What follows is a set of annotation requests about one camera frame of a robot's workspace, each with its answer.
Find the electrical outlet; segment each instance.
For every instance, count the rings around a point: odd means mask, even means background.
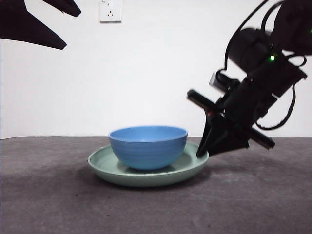
[[[99,9],[101,23],[121,23],[121,0],[102,0]]]

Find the bowl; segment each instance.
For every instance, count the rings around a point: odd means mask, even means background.
[[[155,170],[169,166],[183,153],[188,132],[173,126],[137,126],[109,134],[116,157],[129,167]]]

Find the gray table surface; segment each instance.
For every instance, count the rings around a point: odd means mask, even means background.
[[[274,140],[158,188],[94,175],[87,158],[107,137],[1,140],[1,234],[311,234],[312,138]]]

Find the green plate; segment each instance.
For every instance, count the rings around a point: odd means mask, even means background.
[[[199,173],[209,155],[207,153],[197,158],[197,150],[198,145],[187,142],[177,161],[154,171],[141,171],[126,166],[115,156],[110,145],[93,152],[88,163],[99,177],[108,182],[129,187],[156,187],[178,183]]]

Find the robotic arm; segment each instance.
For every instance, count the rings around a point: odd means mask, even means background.
[[[300,66],[307,62],[305,55],[312,55],[312,1],[284,0],[275,4],[265,15],[261,29],[246,28],[244,24],[268,0],[263,1],[242,23],[231,38],[225,53],[224,69],[213,75],[210,85],[224,92],[216,103],[194,90],[188,99],[204,109],[206,125],[197,151],[197,157],[206,151],[215,155],[226,151],[248,148],[250,139],[270,149],[275,143],[252,126],[272,130],[283,126],[291,115],[295,103],[295,84],[307,75]],[[274,30],[265,30],[266,22],[274,9],[280,7]],[[282,50],[293,52],[284,55]],[[289,58],[302,56],[302,65],[295,66]],[[228,57],[247,73],[240,82],[222,73],[227,70]],[[265,128],[258,119],[292,87],[292,104],[288,114],[278,125]]]

